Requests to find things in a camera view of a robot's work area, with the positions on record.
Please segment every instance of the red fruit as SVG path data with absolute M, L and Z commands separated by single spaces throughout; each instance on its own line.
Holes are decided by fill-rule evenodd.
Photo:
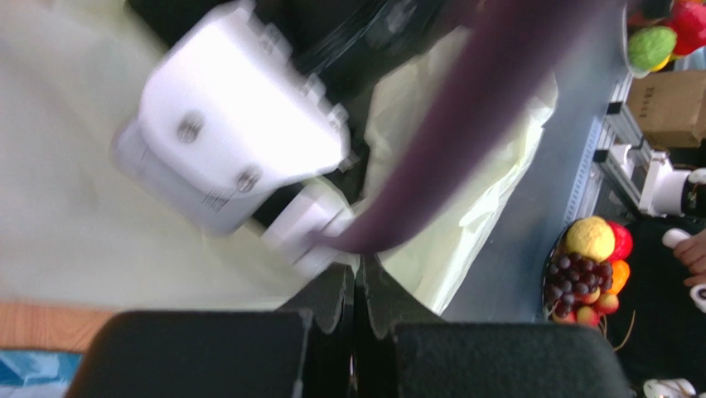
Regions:
M 576 323 L 576 314 L 568 313 L 564 318 L 560 318 L 556 313 L 552 313 L 552 320 L 556 323 Z
M 595 328 L 601 322 L 601 316 L 591 307 L 581 307 L 576 312 L 576 322 Z
M 706 7 L 696 2 L 677 2 L 665 24 L 677 34 L 672 52 L 687 56 L 706 45 Z
M 601 297 L 601 290 L 597 289 L 595 292 L 583 296 L 582 301 L 584 304 L 593 304 L 598 300 L 599 297 Z
M 624 260 L 632 252 L 632 235 L 630 235 L 630 231 L 626 227 L 620 224 L 613 221 L 607 221 L 607 223 L 611 226 L 613 235 L 616 237 L 616 248 L 607 261 Z
M 605 313 L 606 315 L 615 313 L 619 307 L 620 302 L 617 296 L 610 293 L 601 294 L 601 297 L 596 300 L 596 303 L 593 303 L 593 309 L 599 313 Z

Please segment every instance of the green fruit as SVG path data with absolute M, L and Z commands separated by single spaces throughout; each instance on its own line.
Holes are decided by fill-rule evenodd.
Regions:
M 635 68 L 650 70 L 670 56 L 675 46 L 675 31 L 668 27 L 648 27 L 630 37 L 627 55 Z

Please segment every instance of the human hand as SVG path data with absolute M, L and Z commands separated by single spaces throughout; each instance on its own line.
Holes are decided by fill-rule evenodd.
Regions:
M 677 244 L 675 257 L 694 275 L 684 281 L 685 285 L 706 284 L 706 230 Z

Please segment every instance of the cardboard box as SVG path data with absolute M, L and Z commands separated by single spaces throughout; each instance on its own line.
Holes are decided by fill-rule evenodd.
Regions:
M 627 105 L 653 147 L 697 148 L 706 137 L 706 70 L 633 80 Z

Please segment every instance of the red apple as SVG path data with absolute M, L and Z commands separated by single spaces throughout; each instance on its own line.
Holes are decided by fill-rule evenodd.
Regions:
M 607 221 L 607 223 L 611 226 L 613 235 L 616 237 L 616 248 L 607 261 L 624 260 L 632 252 L 632 235 L 630 235 L 630 231 L 626 227 L 616 222 Z

